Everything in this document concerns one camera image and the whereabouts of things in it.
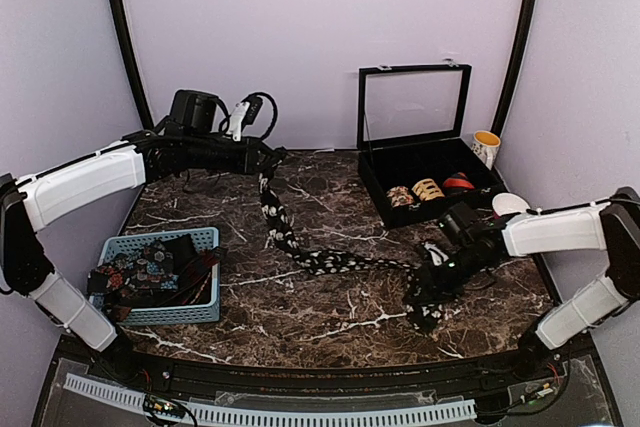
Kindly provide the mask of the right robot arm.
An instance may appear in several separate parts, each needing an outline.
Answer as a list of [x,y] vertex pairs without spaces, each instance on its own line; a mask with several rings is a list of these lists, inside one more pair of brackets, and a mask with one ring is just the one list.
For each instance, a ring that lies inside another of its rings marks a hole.
[[534,379],[570,341],[599,327],[639,299],[639,194],[621,187],[608,198],[555,209],[526,208],[483,220],[466,203],[438,220],[456,251],[426,248],[424,264],[411,274],[406,303],[414,327],[433,331],[445,303],[481,270],[506,257],[575,260],[591,251],[606,266],[572,297],[547,310],[520,336],[510,371]]

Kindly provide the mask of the black white patterned tie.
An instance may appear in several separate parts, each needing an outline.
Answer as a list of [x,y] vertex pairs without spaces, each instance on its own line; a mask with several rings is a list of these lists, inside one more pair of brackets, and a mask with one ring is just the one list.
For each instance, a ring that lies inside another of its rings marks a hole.
[[276,248],[288,255],[298,266],[314,276],[374,269],[401,270],[407,274],[404,297],[406,317],[416,331],[429,334],[444,319],[441,301],[419,299],[427,289],[420,284],[419,273],[425,270],[403,261],[370,258],[336,249],[304,250],[295,237],[289,217],[278,196],[271,188],[274,170],[258,175],[258,192],[262,215],[268,227],[268,238]]

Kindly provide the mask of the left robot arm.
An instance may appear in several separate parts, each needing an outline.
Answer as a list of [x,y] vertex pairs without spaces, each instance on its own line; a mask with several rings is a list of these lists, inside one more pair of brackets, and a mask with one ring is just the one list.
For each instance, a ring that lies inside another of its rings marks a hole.
[[108,200],[119,201],[127,191],[188,169],[238,174],[268,174],[284,159],[282,148],[260,138],[234,141],[221,134],[166,135],[140,131],[98,151],[48,171],[1,178],[1,292],[32,300],[76,335],[101,359],[103,368],[120,383],[141,374],[127,335],[94,307],[48,256],[39,236],[62,224],[58,240],[94,240],[114,226],[114,215],[83,234],[72,226],[89,224],[80,211],[104,214]]

